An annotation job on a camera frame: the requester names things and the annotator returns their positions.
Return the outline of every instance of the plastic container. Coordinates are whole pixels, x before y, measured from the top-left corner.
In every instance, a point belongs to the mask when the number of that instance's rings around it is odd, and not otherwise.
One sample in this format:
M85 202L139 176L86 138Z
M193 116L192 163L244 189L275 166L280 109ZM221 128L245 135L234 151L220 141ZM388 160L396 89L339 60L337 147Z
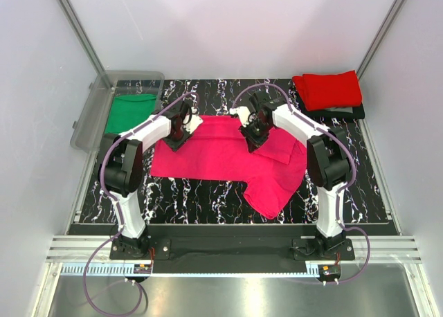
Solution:
M71 146L85 152L98 151L114 96L156 94L156 109L159 109L164 81L165 76L155 71L105 71L97 76L74 124Z

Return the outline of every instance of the black marble tabletop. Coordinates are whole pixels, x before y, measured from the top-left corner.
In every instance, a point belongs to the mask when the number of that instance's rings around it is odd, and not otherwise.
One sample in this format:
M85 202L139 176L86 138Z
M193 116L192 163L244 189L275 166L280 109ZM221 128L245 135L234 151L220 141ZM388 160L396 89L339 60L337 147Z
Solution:
M166 80L161 99L170 102L186 91L196 91L201 98L200 114L227 115L235 96L245 87L259 82L270 82L282 87L294 105L298 106L299 97L291 80ZM120 81L116 95L149 93L150 85L148 81ZM266 89L271 97L278 96L278 92L271 87L262 89ZM346 130L348 147L356 162L356 183L345 192L345 222L386 223L385 208L358 122L346 123L337 119L319 121L329 126L340 125ZM308 224L317 219L318 196L307 174L282 212L275 219L269 220L254 211L244 199L246 183L151 177L149 169L153 155L153 148L144 155L143 183L138 189L141 212L147 223ZM103 195L95 178L91 178L80 223L115 222L116 216L110 201Z

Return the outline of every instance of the green cloth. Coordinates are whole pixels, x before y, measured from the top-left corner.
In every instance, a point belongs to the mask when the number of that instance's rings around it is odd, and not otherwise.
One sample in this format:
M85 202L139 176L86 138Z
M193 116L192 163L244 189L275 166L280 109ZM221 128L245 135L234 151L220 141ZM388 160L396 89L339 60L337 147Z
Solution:
M119 134L142 123L154 111L156 98L152 94L115 97L109 111L105 133Z

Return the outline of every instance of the red cloth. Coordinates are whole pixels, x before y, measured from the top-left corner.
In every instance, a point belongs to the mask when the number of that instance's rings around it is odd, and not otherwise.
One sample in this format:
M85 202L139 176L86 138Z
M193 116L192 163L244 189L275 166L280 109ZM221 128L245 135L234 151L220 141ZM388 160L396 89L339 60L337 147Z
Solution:
M243 181L244 197L260 214L273 219L284 208L305 175L306 148L282 129L253 154L229 116L202 116L193 136L173 152L156 144L151 175L202 180Z
M362 96L355 71L339 75L303 74L292 77L308 111L330 107L357 107Z

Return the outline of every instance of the white wall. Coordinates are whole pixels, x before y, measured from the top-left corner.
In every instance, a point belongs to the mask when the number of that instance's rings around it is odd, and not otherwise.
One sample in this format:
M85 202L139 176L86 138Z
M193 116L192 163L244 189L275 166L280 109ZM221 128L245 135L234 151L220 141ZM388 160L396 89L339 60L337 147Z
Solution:
M361 86L401 227L417 238L443 312L442 16L442 0L408 0Z
M71 126L95 79L56 0L0 0L0 307L25 316L85 154Z
M71 0L107 69L290 78L357 69L393 0Z

